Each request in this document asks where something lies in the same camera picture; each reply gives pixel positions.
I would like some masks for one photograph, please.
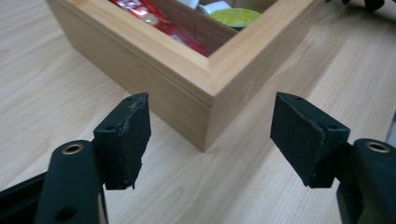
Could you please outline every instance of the clamp jaw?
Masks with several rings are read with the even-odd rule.
[[[91,142],[63,144],[46,173],[0,192],[0,223],[107,223],[103,185],[134,188],[151,136],[148,98],[124,99]]]
[[[396,148],[373,139],[347,142],[348,127],[305,99],[276,95],[271,138],[306,186],[340,181],[343,223],[396,223]]]
[[[343,4],[346,5],[350,2],[350,0],[342,0]],[[380,9],[385,4],[385,0],[364,0],[364,4],[366,5],[367,11],[376,11]]]

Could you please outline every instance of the red packaging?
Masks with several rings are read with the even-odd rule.
[[[176,41],[208,57],[212,52],[180,30],[150,0],[108,0]]]

